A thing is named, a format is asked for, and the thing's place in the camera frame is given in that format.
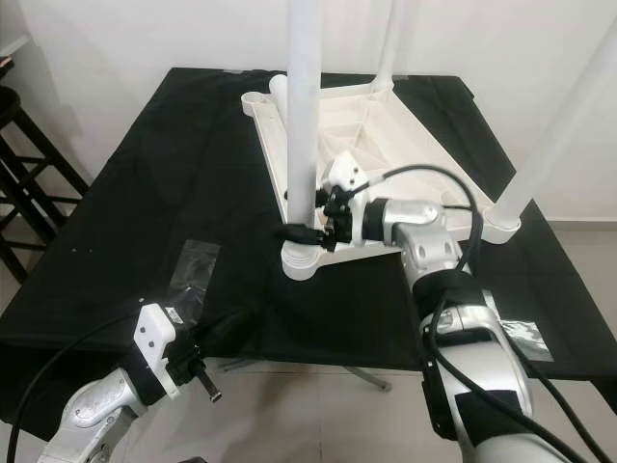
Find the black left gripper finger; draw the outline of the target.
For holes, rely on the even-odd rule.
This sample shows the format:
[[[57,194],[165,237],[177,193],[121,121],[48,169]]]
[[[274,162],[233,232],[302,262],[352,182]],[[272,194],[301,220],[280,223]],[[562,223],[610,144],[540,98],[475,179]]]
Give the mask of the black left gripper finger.
[[[190,335],[203,357],[237,357],[258,328],[258,310],[204,306],[190,312],[189,323]]]

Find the black tablecloth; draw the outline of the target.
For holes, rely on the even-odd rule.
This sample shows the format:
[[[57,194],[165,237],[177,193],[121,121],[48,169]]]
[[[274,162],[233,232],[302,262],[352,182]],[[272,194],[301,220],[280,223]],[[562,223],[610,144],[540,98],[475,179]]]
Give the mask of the black tablecloth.
[[[255,124],[241,96],[265,92],[274,71],[229,74],[173,68],[107,159],[30,277],[0,317],[6,421],[16,398],[63,345],[164,297],[182,243],[222,247],[206,294],[210,308],[250,306],[258,328],[238,358],[300,365],[419,370],[419,318],[397,255],[321,266],[291,281],[281,269],[282,223]],[[396,95],[489,195],[515,174],[458,76],[395,79]],[[537,204],[519,232],[482,246],[474,273],[499,312],[536,322],[551,379],[590,380],[617,415],[617,340]],[[110,373],[129,348],[110,328],[67,353],[34,391],[22,428],[48,438],[71,394]]]

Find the black round stool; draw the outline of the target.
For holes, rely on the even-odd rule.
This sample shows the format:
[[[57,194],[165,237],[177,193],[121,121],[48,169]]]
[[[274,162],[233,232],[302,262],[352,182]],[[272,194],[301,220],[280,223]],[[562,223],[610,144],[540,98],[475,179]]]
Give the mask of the black round stool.
[[[0,87],[0,127],[13,124],[28,141],[34,145],[37,155],[19,155],[5,140],[0,141],[0,204],[7,204],[10,210],[0,221],[0,232],[14,219],[22,219],[40,241],[37,243],[12,241],[5,235],[0,237],[0,259],[12,273],[14,280],[23,283],[28,278],[28,269],[16,255],[17,250],[44,252],[48,244],[57,237],[69,212],[62,211],[65,204],[80,204],[89,191],[88,182],[71,166],[49,138],[44,135],[31,116],[21,106],[19,95],[10,87]],[[76,197],[57,197],[47,193],[39,183],[40,174],[54,171],[67,181]]]

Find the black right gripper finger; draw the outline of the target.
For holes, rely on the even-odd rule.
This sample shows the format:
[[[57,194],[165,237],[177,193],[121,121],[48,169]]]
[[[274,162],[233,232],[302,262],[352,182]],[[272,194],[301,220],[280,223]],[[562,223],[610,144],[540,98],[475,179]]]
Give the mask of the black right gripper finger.
[[[279,228],[279,238],[285,242],[305,244],[328,250],[328,234],[326,231],[309,228],[303,224],[283,224]]]

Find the white plastic children table top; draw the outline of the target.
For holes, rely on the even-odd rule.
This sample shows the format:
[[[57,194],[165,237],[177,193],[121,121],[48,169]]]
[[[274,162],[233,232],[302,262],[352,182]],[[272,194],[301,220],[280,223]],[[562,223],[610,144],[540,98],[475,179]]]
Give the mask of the white plastic children table top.
[[[255,124],[282,225],[289,221],[287,163],[282,158],[278,111],[266,92],[241,96]],[[282,272],[305,281],[321,266],[396,253],[410,278],[457,265],[464,242],[482,238],[482,212],[494,200],[480,189],[410,107],[393,92],[371,93],[370,84],[320,90],[316,172],[321,188],[328,163],[351,151],[367,184],[361,247],[335,252],[282,242]]]

